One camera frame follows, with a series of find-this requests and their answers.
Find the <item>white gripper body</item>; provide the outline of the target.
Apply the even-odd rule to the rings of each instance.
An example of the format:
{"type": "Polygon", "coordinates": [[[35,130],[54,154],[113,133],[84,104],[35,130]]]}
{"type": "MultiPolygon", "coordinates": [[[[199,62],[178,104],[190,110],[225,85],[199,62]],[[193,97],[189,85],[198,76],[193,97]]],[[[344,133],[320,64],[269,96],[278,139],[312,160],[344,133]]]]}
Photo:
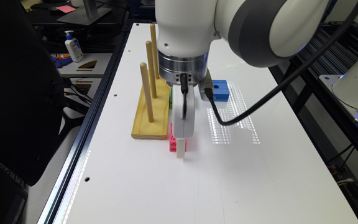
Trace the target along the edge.
{"type": "Polygon", "coordinates": [[[195,94],[192,85],[188,86],[188,93],[181,92],[180,85],[172,88],[172,123],[175,138],[190,138],[195,130],[195,94]]]}

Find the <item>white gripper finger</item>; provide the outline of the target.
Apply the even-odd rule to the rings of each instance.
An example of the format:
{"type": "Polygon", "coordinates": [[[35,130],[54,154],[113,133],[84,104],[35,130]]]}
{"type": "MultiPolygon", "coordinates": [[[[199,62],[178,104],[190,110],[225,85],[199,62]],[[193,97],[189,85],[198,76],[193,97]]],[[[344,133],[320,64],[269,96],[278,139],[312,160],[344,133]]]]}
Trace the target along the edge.
{"type": "Polygon", "coordinates": [[[185,157],[186,152],[186,139],[177,138],[177,158],[182,159],[185,157]]]}

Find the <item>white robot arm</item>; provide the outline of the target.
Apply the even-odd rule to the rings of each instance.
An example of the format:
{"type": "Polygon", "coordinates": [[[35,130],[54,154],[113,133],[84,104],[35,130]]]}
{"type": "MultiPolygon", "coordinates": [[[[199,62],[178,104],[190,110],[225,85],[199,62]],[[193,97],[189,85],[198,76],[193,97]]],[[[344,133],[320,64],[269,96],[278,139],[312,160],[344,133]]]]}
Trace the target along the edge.
{"type": "Polygon", "coordinates": [[[172,88],[178,158],[194,133],[194,87],[205,100],[213,99],[207,68],[212,41],[227,41],[253,67],[271,67],[310,41],[328,5],[328,0],[156,1],[158,72],[172,88]]]}

